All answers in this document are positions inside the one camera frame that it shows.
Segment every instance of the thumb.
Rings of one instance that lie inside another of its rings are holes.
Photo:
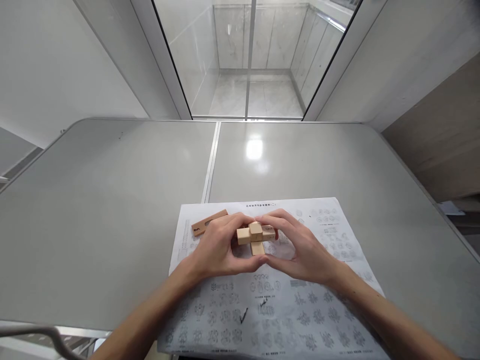
[[[233,257],[230,263],[230,270],[234,274],[253,273],[266,262],[267,257],[265,255],[255,255],[248,259]]]
[[[282,259],[273,255],[268,254],[266,256],[267,260],[266,263],[271,267],[274,268],[278,271],[281,271],[282,273],[285,273],[292,278],[295,276],[295,262],[292,260],[286,260]]]

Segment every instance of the pen mark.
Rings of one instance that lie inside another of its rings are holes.
[[[244,323],[244,320],[245,320],[245,317],[247,316],[247,311],[248,310],[249,310],[249,308],[247,307],[246,310],[245,310],[245,313],[243,314],[243,317],[240,317],[240,324]]]

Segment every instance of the wooden block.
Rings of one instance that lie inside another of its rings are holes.
[[[250,249],[252,256],[265,254],[264,244],[261,241],[251,242]]]
[[[196,222],[194,223],[192,226],[191,226],[191,229],[193,230],[193,235],[194,236],[199,236],[199,235],[202,235],[205,230],[207,230],[207,226],[209,225],[209,223],[212,221],[212,220],[215,220],[215,219],[218,219],[218,218],[221,218],[223,216],[227,216],[229,213],[227,212],[227,210],[222,210],[222,211],[219,211],[215,214],[213,214],[212,216],[209,216],[207,218],[204,218],[202,221],[199,221],[199,222]]]
[[[274,241],[275,240],[275,229],[270,225],[262,225],[262,241]]]
[[[251,242],[259,242],[263,239],[262,225],[258,221],[254,221],[248,224],[250,229]]]
[[[236,237],[238,238],[238,245],[250,244],[250,229],[248,227],[237,229]]]

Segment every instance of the hand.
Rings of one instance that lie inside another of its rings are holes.
[[[295,279],[330,285],[347,267],[328,253],[308,227],[285,210],[277,209],[255,219],[282,230],[295,247],[295,255],[291,260],[268,254],[266,263],[272,268]]]
[[[185,258],[191,261],[200,280],[215,276],[253,273],[267,262],[265,255],[244,259],[232,253],[231,241],[237,229],[255,221],[241,212],[210,221],[195,251]]]

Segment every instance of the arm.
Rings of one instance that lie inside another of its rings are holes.
[[[265,255],[240,259],[232,253],[234,233],[253,221],[240,212],[211,221],[195,251],[115,329],[91,360],[144,359],[167,314],[189,290],[206,278],[252,273],[265,264]]]
[[[256,218],[280,229],[295,246],[291,260],[267,255],[267,264],[295,279],[329,288],[345,296],[375,328],[399,359],[459,359],[395,305],[372,289],[350,269],[330,255],[313,233],[283,209]]]

